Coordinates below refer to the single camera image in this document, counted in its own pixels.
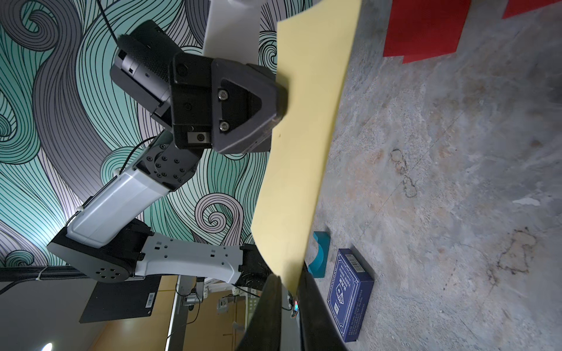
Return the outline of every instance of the bolt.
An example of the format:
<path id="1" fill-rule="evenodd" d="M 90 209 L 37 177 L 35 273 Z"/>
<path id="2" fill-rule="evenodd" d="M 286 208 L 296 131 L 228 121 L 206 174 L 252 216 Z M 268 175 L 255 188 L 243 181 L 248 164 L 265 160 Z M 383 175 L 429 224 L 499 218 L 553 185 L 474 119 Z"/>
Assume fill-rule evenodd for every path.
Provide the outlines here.
<path id="1" fill-rule="evenodd" d="M 219 90 L 219 100 L 225 101 L 228 100 L 228 92 L 224 89 Z"/>
<path id="2" fill-rule="evenodd" d="M 220 131 L 227 131 L 227 130 L 230 129 L 230 125 L 228 124 L 228 122 L 222 121 L 222 122 L 219 124 L 219 129 L 220 129 Z"/>
<path id="3" fill-rule="evenodd" d="M 187 66 L 184 65 L 183 63 L 180 63 L 179 65 L 176 66 L 176 71 L 178 72 L 178 74 L 180 76 L 186 76 L 187 75 Z"/>

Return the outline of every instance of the blue box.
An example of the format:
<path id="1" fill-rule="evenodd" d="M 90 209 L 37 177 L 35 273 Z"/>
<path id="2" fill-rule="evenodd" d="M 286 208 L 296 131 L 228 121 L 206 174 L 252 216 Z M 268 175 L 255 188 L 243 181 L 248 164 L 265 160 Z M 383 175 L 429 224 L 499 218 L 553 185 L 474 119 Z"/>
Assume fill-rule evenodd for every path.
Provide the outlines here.
<path id="1" fill-rule="evenodd" d="M 343 341 L 355 341 L 373 290 L 374 281 L 350 249 L 339 249 L 328 293 L 328 306 Z"/>

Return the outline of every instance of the black base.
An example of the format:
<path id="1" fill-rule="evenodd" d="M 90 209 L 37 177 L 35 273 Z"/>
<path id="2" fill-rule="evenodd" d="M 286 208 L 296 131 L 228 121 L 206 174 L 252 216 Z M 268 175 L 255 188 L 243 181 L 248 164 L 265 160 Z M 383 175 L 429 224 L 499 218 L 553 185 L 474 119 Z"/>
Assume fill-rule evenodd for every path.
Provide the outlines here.
<path id="1" fill-rule="evenodd" d="M 238 266 L 238 271 L 242 274 L 240 274 L 240 278 L 235 285 L 262 291 L 271 270 L 257 250 L 257 246 L 244 244 L 241 246 L 241 250 L 244 251 L 244 254 L 242 264 Z"/>

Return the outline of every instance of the barcode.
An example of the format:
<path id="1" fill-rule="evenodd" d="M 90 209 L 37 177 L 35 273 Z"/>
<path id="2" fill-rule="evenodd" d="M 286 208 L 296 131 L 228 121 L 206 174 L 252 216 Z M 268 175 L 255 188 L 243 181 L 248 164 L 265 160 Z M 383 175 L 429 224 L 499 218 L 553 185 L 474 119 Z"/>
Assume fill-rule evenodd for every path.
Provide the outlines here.
<path id="1" fill-rule="evenodd" d="M 148 300 L 146 300 L 146 306 L 144 306 L 145 308 L 152 307 L 152 302 L 154 302 L 154 296 L 156 296 L 156 293 L 150 293 L 148 295 Z"/>
<path id="2" fill-rule="evenodd" d="M 365 270 L 363 269 L 363 267 L 361 267 L 361 265 L 359 264 L 359 262 L 357 262 L 357 259 L 355 258 L 355 256 L 353 255 L 346 255 L 347 259 L 349 260 L 349 262 L 351 263 L 351 265 L 353 266 L 353 269 L 357 272 L 357 273 L 363 273 L 365 272 Z"/>

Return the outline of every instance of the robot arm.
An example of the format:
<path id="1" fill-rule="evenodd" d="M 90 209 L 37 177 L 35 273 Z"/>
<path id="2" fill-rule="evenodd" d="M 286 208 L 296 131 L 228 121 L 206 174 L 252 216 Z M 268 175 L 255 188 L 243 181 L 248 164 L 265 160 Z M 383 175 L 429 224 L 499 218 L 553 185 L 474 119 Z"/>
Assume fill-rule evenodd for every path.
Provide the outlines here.
<path id="1" fill-rule="evenodd" d="M 261 288 L 269 269 L 255 246 L 174 240 L 135 219 L 195 174 L 204 149 L 269 150 L 287 92 L 271 71 L 251 64 L 257 61 L 260 6 L 260 0 L 212 2 L 203 49 L 210 57 L 182 52 L 153 21 L 119 38 L 111 78 L 165 130 L 84 203 L 47 245 L 50 252 L 98 281 L 180 274 Z M 224 22 L 229 8 L 234 20 Z M 252 18 L 242 25 L 244 16 Z M 234 37 L 242 45 L 238 53 Z"/>

